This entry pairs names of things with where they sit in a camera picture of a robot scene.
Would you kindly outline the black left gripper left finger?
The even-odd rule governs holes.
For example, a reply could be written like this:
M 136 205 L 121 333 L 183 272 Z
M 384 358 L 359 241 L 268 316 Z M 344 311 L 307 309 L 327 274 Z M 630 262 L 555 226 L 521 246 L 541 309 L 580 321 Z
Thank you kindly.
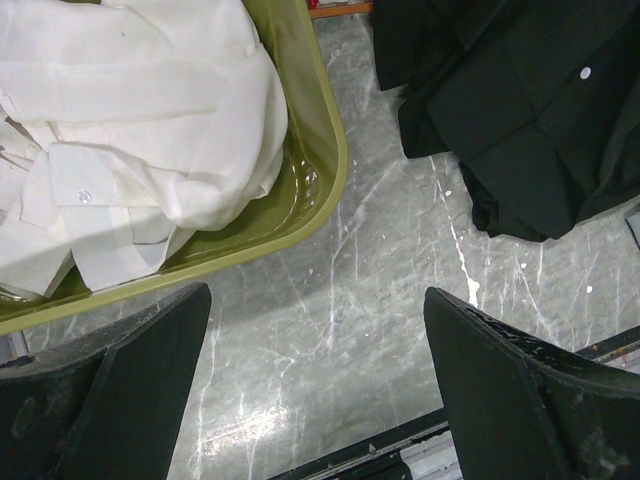
M 166 478 L 210 309 L 195 283 L 3 363 L 2 478 Z

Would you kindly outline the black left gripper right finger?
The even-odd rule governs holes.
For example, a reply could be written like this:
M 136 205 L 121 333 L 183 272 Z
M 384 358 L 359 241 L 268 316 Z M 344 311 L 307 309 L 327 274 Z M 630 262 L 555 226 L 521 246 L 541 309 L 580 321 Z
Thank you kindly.
M 424 321 L 466 479 L 636 479 L 639 376 L 430 287 Z

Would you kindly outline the black button-up shirt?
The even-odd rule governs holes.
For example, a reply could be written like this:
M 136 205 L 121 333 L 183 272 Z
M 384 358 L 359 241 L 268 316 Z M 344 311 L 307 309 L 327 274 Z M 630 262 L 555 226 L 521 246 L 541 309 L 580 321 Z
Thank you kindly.
M 454 154 L 475 227 L 559 239 L 639 193 L 635 1 L 377 1 L 408 158 Z

